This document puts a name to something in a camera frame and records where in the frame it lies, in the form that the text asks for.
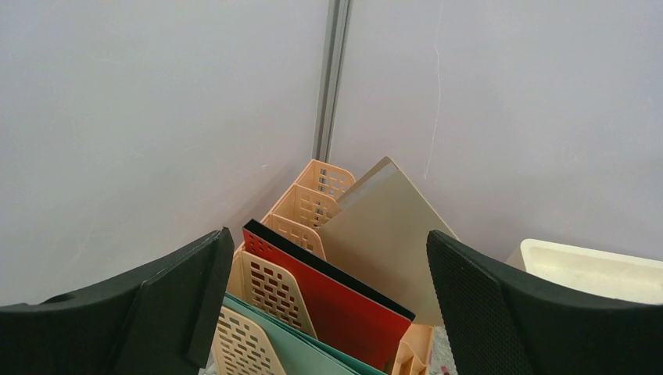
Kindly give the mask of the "red ring binder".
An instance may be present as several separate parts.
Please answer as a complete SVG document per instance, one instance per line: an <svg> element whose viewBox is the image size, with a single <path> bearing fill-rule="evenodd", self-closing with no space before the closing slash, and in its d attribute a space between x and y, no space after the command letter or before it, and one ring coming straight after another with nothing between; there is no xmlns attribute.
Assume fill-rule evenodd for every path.
<svg viewBox="0 0 663 375"><path fill-rule="evenodd" d="M242 230L248 252L294 276L319 341L378 370L388 364L413 312L256 220Z"/></svg>

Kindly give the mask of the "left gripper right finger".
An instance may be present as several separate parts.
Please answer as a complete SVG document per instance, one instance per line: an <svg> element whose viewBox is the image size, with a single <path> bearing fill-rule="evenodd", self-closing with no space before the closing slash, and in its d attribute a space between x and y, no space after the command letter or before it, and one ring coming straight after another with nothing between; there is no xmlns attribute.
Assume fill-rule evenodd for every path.
<svg viewBox="0 0 663 375"><path fill-rule="evenodd" d="M426 252L458 373L661 373L660 305L555 284L440 230Z"/></svg>

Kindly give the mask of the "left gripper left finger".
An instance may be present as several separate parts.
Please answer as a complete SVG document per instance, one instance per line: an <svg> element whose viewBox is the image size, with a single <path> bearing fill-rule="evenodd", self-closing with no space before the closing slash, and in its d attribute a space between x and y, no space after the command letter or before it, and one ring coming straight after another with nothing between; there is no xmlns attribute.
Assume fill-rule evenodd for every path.
<svg viewBox="0 0 663 375"><path fill-rule="evenodd" d="M4 374L197 374L235 244L227 228L42 303L1 309Z"/></svg>

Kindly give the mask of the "beige notebook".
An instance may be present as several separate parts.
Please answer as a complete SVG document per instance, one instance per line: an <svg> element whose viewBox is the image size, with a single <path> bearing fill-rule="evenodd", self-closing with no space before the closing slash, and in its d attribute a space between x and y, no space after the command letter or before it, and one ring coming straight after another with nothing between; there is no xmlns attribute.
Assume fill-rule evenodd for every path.
<svg viewBox="0 0 663 375"><path fill-rule="evenodd" d="M443 325L426 254L430 231L456 234L408 176L383 157L318 229L327 261L391 298L415 323Z"/></svg>

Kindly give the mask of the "teal folder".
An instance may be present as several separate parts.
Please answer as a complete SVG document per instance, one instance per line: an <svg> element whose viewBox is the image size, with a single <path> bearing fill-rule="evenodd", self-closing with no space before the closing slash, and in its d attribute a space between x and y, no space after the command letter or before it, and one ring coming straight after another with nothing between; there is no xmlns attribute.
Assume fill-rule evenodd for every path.
<svg viewBox="0 0 663 375"><path fill-rule="evenodd" d="M223 306L257 323L287 374L381 374L382 371L308 336L227 293Z"/></svg>

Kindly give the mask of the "white three-drawer cabinet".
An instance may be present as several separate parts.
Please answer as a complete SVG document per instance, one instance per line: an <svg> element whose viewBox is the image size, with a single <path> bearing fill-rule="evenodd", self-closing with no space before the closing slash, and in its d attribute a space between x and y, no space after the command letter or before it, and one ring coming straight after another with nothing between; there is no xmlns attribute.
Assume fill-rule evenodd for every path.
<svg viewBox="0 0 663 375"><path fill-rule="evenodd" d="M662 303L661 261L525 239L507 264L586 293L649 305Z"/></svg>

